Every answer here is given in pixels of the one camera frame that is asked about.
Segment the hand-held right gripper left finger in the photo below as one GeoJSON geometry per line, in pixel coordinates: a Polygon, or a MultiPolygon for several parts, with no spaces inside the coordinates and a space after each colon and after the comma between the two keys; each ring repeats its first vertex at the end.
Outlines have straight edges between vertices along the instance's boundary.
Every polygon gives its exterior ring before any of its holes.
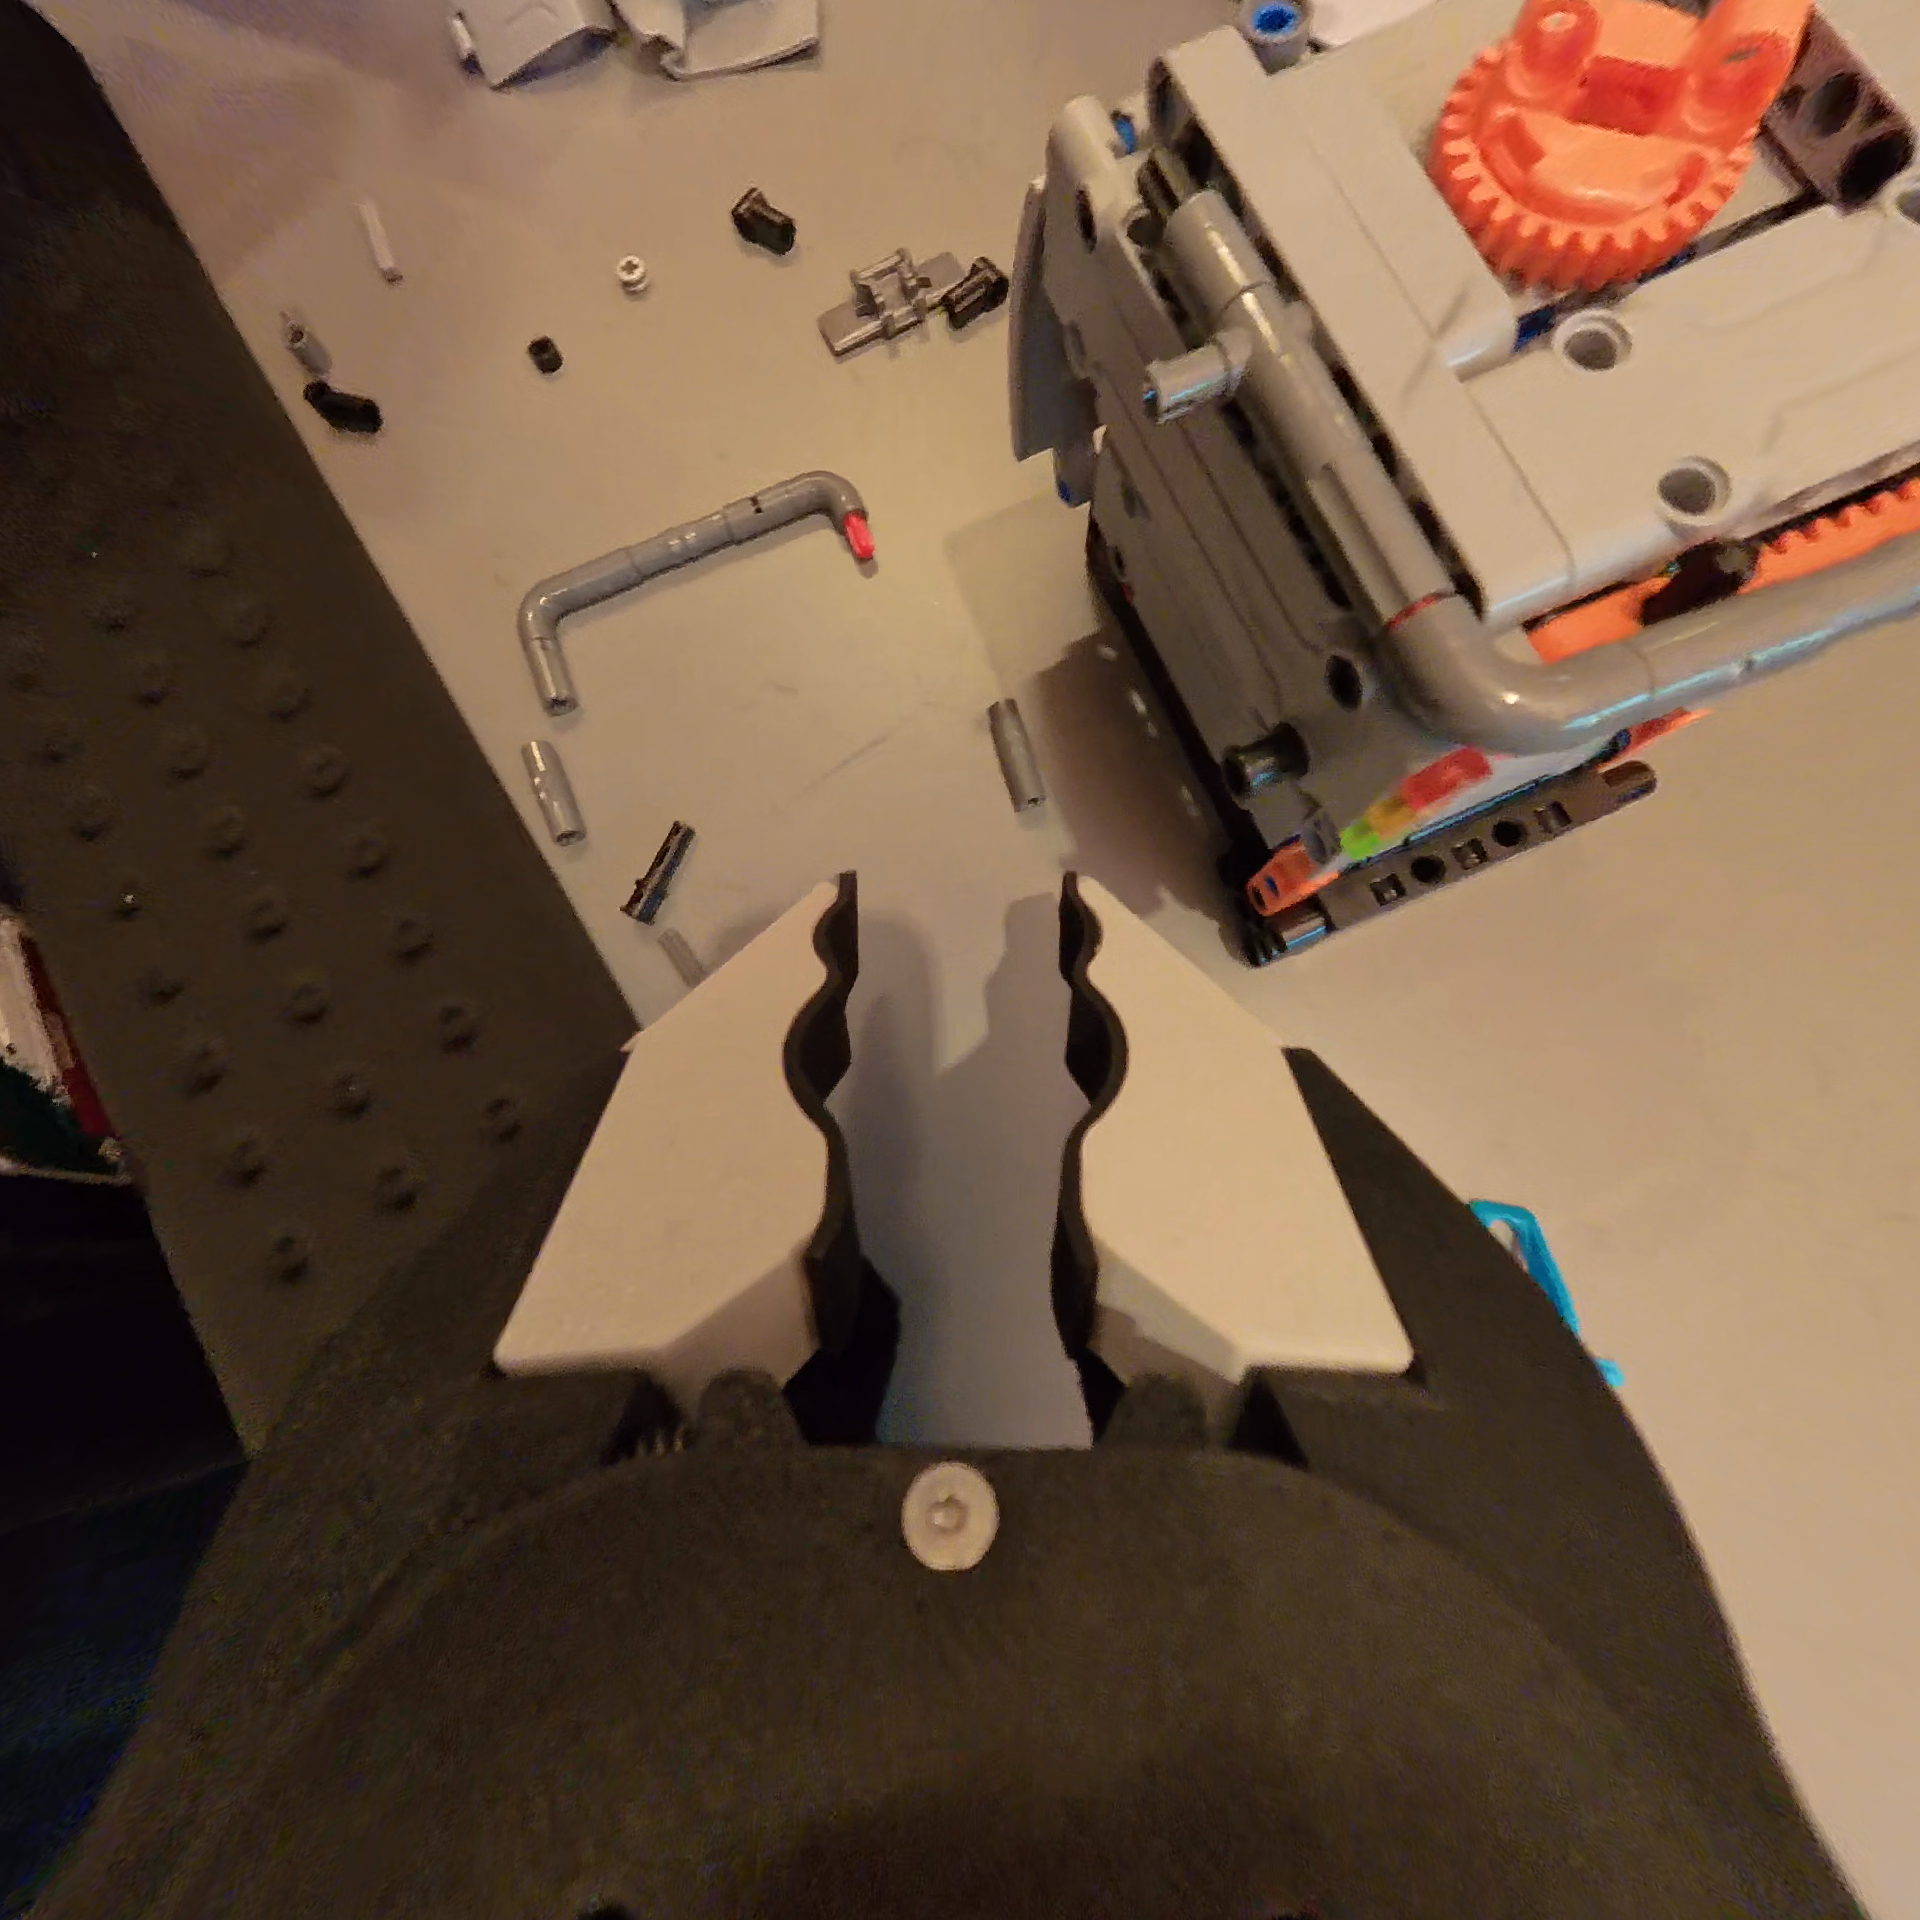
{"type": "Polygon", "coordinates": [[[860,1312],[848,1143],[854,876],[820,882],[645,1026],[509,1303],[504,1375],[795,1378],[860,1312]]]}

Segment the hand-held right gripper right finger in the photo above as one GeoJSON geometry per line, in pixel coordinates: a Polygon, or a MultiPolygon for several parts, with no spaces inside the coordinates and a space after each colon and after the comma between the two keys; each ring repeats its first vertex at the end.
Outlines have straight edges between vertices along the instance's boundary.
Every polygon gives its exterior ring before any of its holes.
{"type": "Polygon", "coordinates": [[[1396,1378],[1412,1339],[1282,1044],[1103,882],[1061,893],[1061,1339],[1109,1378],[1396,1378]]]}

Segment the blue brick separator tool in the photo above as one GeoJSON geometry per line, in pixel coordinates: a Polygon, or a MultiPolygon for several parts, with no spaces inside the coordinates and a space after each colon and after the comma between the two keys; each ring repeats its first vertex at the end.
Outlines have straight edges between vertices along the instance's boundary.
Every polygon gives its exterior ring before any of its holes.
{"type": "Polygon", "coordinates": [[[1511,1262],[1537,1283],[1537,1294],[1556,1303],[1568,1333],[1596,1361],[1596,1375],[1610,1386],[1621,1386],[1623,1384],[1621,1366],[1614,1360],[1596,1356],[1589,1346],[1589,1339],[1583,1339],[1583,1321],[1581,1321],[1569,1283],[1568,1283],[1568,1275],[1564,1275],[1564,1267],[1556,1260],[1556,1248],[1548,1248],[1537,1214],[1531,1214],[1526,1206],[1493,1202],[1493,1198],[1476,1198],[1476,1202],[1468,1202],[1468,1207],[1511,1256],[1511,1262]]]}

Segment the grey bent brick tube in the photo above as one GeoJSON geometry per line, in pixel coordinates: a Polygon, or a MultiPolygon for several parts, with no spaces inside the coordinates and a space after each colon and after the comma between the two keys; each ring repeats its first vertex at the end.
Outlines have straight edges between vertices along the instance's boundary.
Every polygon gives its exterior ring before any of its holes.
{"type": "Polygon", "coordinates": [[[875,561],[875,535],[860,488],[833,469],[801,469],[795,476],[770,481],[743,497],[733,497],[696,521],[661,527],[636,543],[611,548],[603,555],[577,561],[542,577],[516,612],[519,650],[531,673],[542,711],[559,720],[577,711],[577,684],[566,663],[559,626],[620,595],[633,595],[682,563],[696,563],[729,548],[746,548],[764,535],[776,535],[801,521],[825,521],[848,543],[854,563],[875,561]]]}

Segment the grey brick model orange gear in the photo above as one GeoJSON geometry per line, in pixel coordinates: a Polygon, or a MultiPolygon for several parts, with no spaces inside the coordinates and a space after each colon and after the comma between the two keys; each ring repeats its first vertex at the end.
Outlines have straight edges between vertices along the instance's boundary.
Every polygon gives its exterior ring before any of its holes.
{"type": "Polygon", "coordinates": [[[1917,615],[1917,3],[1243,3],[1026,188],[1015,455],[1247,963],[1601,824],[1917,615]]]}

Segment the grey track link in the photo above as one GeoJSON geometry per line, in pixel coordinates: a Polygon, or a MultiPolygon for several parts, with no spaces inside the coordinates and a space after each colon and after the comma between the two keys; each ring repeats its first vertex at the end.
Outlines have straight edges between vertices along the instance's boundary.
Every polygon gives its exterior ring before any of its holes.
{"type": "Polygon", "coordinates": [[[820,337],[833,356],[897,342],[947,306],[962,267],[955,255],[915,256],[894,247],[848,273],[853,296],[820,317],[820,337]]]}

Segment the black brick pin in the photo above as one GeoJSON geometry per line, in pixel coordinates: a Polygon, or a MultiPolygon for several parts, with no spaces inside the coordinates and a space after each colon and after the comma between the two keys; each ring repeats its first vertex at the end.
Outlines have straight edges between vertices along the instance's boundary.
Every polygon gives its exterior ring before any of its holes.
{"type": "Polygon", "coordinates": [[[685,867],[685,854],[694,849],[694,827],[690,824],[672,824],[664,834],[661,834],[661,849],[656,854],[650,861],[650,867],[636,876],[636,887],[629,893],[622,902],[622,920],[638,922],[638,926],[651,926],[672,893],[672,882],[682,876],[685,867]]]}

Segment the black perforated pad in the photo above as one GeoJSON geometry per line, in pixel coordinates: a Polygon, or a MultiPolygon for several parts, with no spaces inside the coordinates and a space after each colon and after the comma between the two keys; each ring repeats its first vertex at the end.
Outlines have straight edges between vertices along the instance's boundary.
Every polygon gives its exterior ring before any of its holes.
{"type": "Polygon", "coordinates": [[[79,51],[6,3],[6,873],[247,1447],[589,1124],[559,882],[79,51]]]}

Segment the red white printed packet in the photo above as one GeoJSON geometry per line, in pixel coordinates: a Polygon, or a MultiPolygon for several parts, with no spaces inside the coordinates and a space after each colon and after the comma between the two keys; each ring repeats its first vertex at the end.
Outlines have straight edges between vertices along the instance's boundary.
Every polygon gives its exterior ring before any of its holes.
{"type": "Polygon", "coordinates": [[[25,913],[0,907],[0,1167],[126,1184],[128,1160],[25,913]]]}

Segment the grey brick wing assembly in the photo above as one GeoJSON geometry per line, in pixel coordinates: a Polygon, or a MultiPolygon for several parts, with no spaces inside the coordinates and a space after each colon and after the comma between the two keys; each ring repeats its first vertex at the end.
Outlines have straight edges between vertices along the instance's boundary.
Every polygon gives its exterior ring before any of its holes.
{"type": "Polygon", "coordinates": [[[820,54],[820,0],[614,0],[664,79],[733,79],[820,54]]]}

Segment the grey curved brick panel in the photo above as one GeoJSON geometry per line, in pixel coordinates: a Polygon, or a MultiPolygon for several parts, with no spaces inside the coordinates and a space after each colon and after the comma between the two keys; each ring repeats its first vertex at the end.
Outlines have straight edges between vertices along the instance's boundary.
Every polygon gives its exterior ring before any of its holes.
{"type": "Polygon", "coordinates": [[[450,0],[457,61],[492,85],[553,74],[614,36],[606,0],[450,0]]]}

